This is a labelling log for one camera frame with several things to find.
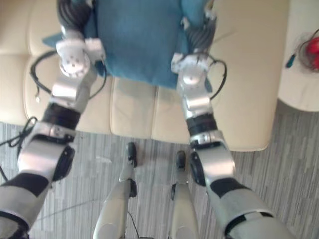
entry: teal cushion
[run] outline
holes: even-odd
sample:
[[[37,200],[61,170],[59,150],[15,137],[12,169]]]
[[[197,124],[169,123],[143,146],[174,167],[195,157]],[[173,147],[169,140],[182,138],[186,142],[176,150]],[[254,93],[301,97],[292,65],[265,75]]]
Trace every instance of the teal cushion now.
[[[174,53],[189,53],[181,25],[203,26],[207,0],[99,0],[87,23],[85,37],[99,37],[106,51],[108,73],[175,88],[170,69]],[[55,46],[61,34],[44,39]]]

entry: gray carpet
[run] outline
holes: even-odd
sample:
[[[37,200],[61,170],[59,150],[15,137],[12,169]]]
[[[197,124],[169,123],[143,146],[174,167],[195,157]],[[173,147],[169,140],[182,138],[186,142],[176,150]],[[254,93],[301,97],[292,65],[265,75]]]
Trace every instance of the gray carpet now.
[[[0,141],[20,130],[0,124]],[[175,182],[174,156],[188,147],[88,133],[78,134],[72,171],[49,192],[31,238],[92,238],[102,203],[119,177],[129,141],[136,143],[141,165],[136,169],[138,196],[130,200],[129,211],[141,236],[166,239],[172,211],[170,189]],[[251,187],[301,239],[319,238],[318,144],[319,113],[299,112],[279,102],[269,147],[262,152],[233,153],[237,179]],[[17,173],[15,154],[15,150],[0,148],[0,163],[9,178]],[[223,238],[205,190],[192,180],[189,186],[201,238]],[[135,236],[129,218],[126,236]]]

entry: wire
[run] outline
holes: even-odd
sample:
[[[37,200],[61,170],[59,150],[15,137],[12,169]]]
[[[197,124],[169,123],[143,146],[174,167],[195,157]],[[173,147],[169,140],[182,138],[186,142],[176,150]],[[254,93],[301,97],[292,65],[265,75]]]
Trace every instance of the wire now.
[[[128,214],[129,214],[130,217],[131,217],[132,224],[133,224],[133,227],[134,227],[134,229],[135,229],[135,233],[136,233],[136,235],[138,236],[138,238],[140,238],[140,239],[154,239],[153,237],[140,237],[139,232],[138,232],[138,229],[136,228],[136,225],[135,225],[135,222],[134,222],[134,219],[133,219],[132,214],[131,214],[129,211],[128,211]]]
[[[36,67],[37,65],[43,61],[44,59],[47,59],[53,55],[55,55],[57,52],[56,50],[54,51],[48,51],[48,52],[45,52],[43,53],[42,55],[40,55],[36,61],[31,65],[31,68],[30,68],[30,75],[33,79],[33,81],[35,82],[36,84],[36,94],[35,96],[36,97],[39,97],[39,94],[40,94],[40,89],[44,90],[45,92],[47,92],[48,94],[51,94],[51,90],[46,87],[43,83],[41,83],[39,81],[39,78],[36,74]],[[103,79],[103,83],[102,83],[102,86],[94,93],[90,96],[89,99],[92,99],[93,97],[95,97],[98,93],[100,93],[100,91],[104,88],[105,84],[106,84],[106,80],[107,80],[107,69],[106,69],[106,64],[105,64],[105,61],[102,59],[102,64],[103,64],[103,68],[104,68],[104,79]]]
[[[39,96],[40,88],[43,89],[44,91],[46,91],[48,94],[51,94],[51,90],[50,90],[49,88],[47,88],[44,84],[42,84],[42,83],[39,81],[39,78],[38,78],[38,76],[36,75],[36,67],[37,67],[37,65],[38,65],[41,61],[43,61],[44,59],[49,58],[49,57],[55,55],[56,53],[57,53],[56,50],[45,52],[44,54],[40,55],[40,56],[36,59],[36,61],[31,65],[30,75],[31,75],[33,81],[36,83],[36,94],[35,94],[36,97]]]
[[[228,69],[227,69],[227,64],[225,61],[223,60],[220,60],[220,59],[215,59],[212,55],[206,53],[206,52],[200,52],[200,53],[193,53],[193,55],[198,55],[198,56],[206,56],[206,57],[209,57],[213,62],[210,64],[210,66],[214,65],[214,64],[222,64],[224,66],[224,74],[223,74],[223,80],[222,82],[220,83],[220,86],[218,87],[218,90],[216,91],[216,93],[214,95],[212,95],[210,97],[210,100],[213,100],[220,92],[221,90],[223,89],[225,83],[226,83],[226,80],[227,80],[227,73],[228,73]]]
[[[34,126],[35,126],[35,123],[38,121],[38,119],[34,116],[32,116],[28,121],[27,123],[25,124],[23,130],[19,133],[18,136],[12,138],[12,139],[9,139],[5,142],[2,142],[0,143],[0,147],[8,144],[10,148],[14,148],[14,147],[17,147],[17,158],[19,158],[19,155],[20,155],[20,152],[21,152],[21,149],[22,149],[22,144],[25,140],[26,137],[28,137],[30,135],[30,133],[32,132]],[[0,173],[2,175],[2,177],[4,178],[4,180],[7,182],[8,181],[8,178],[6,176],[6,174],[4,173],[1,165],[0,165]]]
[[[219,60],[219,59],[215,59],[214,62],[212,64],[216,64],[216,63],[220,63],[224,66],[224,74],[223,74],[223,80],[222,82],[220,83],[220,86],[218,88],[218,90],[216,91],[216,93],[214,95],[212,95],[210,97],[210,100],[214,99],[220,92],[221,90],[223,89],[225,83],[226,83],[226,80],[227,80],[227,72],[228,72],[228,69],[227,69],[227,64],[226,62],[224,62],[223,60]]]
[[[104,67],[104,79],[103,79],[103,83],[101,85],[101,87],[93,94],[90,96],[89,99],[92,99],[93,97],[95,97],[98,93],[100,93],[100,91],[104,88],[105,86],[105,83],[106,83],[106,79],[107,79],[107,69],[106,69],[106,64],[105,64],[105,61],[102,60],[102,64],[103,64],[103,67]]]

